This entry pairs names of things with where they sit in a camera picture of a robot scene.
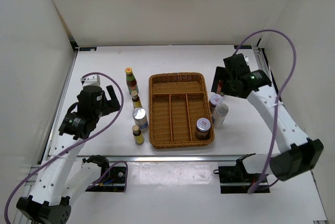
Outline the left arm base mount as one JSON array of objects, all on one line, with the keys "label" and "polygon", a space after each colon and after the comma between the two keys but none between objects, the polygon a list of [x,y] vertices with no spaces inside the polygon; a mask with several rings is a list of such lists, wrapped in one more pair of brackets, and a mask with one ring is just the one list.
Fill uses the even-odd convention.
[{"label": "left arm base mount", "polygon": [[101,179],[91,184],[87,192],[125,192],[127,188],[128,163],[117,161],[110,164],[109,159],[101,155],[92,155],[83,158],[83,163],[94,163],[100,168]]}]

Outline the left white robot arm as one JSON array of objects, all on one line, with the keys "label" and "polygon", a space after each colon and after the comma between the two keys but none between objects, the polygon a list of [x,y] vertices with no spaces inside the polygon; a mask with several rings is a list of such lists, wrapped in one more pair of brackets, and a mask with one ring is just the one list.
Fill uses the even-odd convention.
[{"label": "left white robot arm", "polygon": [[118,100],[113,86],[83,85],[77,102],[68,111],[59,128],[60,139],[53,157],[32,175],[39,180],[27,197],[20,197],[16,207],[29,220],[37,223],[66,223],[71,205],[86,190],[99,183],[110,182],[114,169],[101,155],[83,159],[84,166],[72,179],[68,178],[77,155],[86,142],[94,138],[92,131],[101,117],[120,113],[123,101]]}]

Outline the brown jar white lid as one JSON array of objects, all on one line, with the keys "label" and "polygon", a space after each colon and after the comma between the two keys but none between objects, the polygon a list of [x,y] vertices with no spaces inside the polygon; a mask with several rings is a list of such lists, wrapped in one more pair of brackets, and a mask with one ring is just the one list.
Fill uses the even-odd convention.
[{"label": "brown jar white lid", "polygon": [[209,106],[210,106],[210,111],[211,113],[214,112],[215,108],[217,105],[222,103],[223,97],[219,94],[213,94],[210,99],[209,99]]},{"label": "brown jar white lid", "polygon": [[195,136],[197,139],[205,140],[211,128],[211,122],[207,118],[200,118],[196,122]]}]

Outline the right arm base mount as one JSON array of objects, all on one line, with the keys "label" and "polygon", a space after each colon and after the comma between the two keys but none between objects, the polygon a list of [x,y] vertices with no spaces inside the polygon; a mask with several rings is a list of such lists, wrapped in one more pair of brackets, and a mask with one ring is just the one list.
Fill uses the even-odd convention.
[{"label": "right arm base mount", "polygon": [[221,165],[213,170],[219,176],[222,194],[246,194],[260,178],[266,154],[247,154],[238,158],[235,165]]}]

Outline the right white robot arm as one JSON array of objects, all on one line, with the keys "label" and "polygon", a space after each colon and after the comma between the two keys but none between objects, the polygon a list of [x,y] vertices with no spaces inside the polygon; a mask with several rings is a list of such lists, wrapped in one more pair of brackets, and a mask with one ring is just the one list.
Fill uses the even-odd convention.
[{"label": "right white robot arm", "polygon": [[266,154],[251,154],[236,161],[235,176],[241,182],[264,172],[280,181],[314,169],[324,146],[312,140],[294,122],[285,107],[276,101],[276,90],[263,70],[251,71],[243,54],[224,59],[217,67],[212,90],[224,95],[245,98],[260,114],[275,138],[279,152],[269,158]]}]

